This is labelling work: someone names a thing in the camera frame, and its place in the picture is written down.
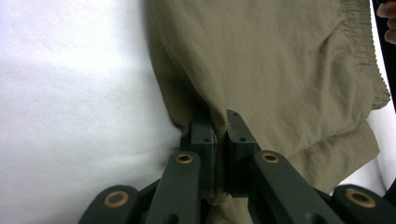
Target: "green garment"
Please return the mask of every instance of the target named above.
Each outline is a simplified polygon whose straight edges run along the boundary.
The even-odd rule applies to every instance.
[[[226,109],[262,149],[283,154],[332,191],[379,149],[366,122],[389,101],[376,61],[369,1],[150,0],[150,56],[183,134],[210,112],[219,139],[208,223],[249,223],[246,200],[223,194]]]

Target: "white surface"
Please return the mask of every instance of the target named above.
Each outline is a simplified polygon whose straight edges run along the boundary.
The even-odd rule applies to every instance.
[[[77,223],[103,189],[161,175],[179,131],[149,63],[143,3],[0,1],[0,223]],[[390,104],[370,121],[392,179]],[[360,180],[379,183],[370,164]]]

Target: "ribbed hem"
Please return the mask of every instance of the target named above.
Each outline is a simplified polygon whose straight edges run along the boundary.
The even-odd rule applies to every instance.
[[[370,1],[340,0],[340,3],[345,15],[344,30],[355,49],[354,56],[361,62],[361,72],[373,81],[373,109],[380,109],[389,102],[390,94],[376,63]]]

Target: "fabric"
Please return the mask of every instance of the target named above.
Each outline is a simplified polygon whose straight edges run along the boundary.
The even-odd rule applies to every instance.
[[[389,92],[375,63],[369,2],[152,0],[148,18],[173,122],[186,134],[194,112],[208,109],[215,124],[213,222],[247,223],[233,213],[246,209],[243,200],[221,196],[226,109],[241,114],[262,149],[283,154],[326,192],[378,153],[365,120]]]

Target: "human hand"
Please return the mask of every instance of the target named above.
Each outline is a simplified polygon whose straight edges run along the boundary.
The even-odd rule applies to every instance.
[[[382,18],[389,18],[388,28],[385,33],[385,40],[396,45],[396,2],[387,2],[379,6],[376,15]]]

